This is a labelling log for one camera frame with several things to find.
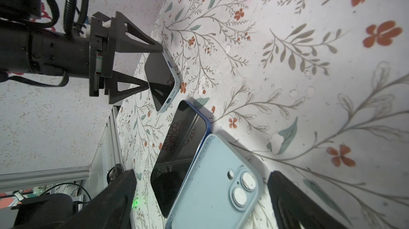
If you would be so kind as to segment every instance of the blue smartphone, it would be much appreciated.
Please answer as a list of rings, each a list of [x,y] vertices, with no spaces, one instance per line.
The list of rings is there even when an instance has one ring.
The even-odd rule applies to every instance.
[[[150,53],[145,63],[145,73],[158,113],[163,113],[178,93],[180,80],[166,51]]]
[[[151,173],[151,185],[164,217],[169,215],[211,123],[190,102],[182,100]]]

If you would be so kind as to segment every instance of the green light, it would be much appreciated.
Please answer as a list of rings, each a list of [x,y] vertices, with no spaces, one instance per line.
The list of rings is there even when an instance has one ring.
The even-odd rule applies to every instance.
[[[132,209],[135,209],[135,208],[136,208],[136,205],[138,204],[138,201],[137,201],[136,199],[137,199],[137,198],[133,199]]]

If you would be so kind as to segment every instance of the metal frame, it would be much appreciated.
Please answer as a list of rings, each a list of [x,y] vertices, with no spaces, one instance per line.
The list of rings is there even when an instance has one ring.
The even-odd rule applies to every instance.
[[[39,170],[0,175],[0,191],[7,192],[40,185],[87,179],[90,166]]]

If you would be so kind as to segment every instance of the floral pattern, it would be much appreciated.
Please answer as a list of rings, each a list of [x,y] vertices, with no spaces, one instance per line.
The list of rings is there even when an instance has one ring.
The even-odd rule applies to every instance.
[[[364,39],[363,41],[364,46],[366,48],[371,48],[375,41],[381,46],[391,45],[392,38],[397,37],[402,33],[402,28],[395,27],[395,25],[396,25],[395,21],[386,21],[379,25],[377,29],[375,24],[367,27],[366,32],[371,36]]]
[[[136,228],[166,223],[150,175],[183,99],[265,182],[281,171],[348,228],[408,228],[406,4],[165,0],[151,37],[171,55],[180,92],[162,114],[150,91],[133,95],[117,118],[138,179]],[[277,228],[265,186],[245,228]]]

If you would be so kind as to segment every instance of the light blue smartphone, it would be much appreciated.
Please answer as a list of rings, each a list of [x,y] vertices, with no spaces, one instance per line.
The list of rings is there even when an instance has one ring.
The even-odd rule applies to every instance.
[[[166,51],[150,53],[145,73],[158,113],[163,113],[178,93],[180,80]]]
[[[263,192],[259,172],[223,137],[209,134],[169,213],[165,229],[239,229]]]
[[[191,103],[185,100],[179,103],[151,173],[151,186],[164,217],[168,216],[211,127],[209,119]]]

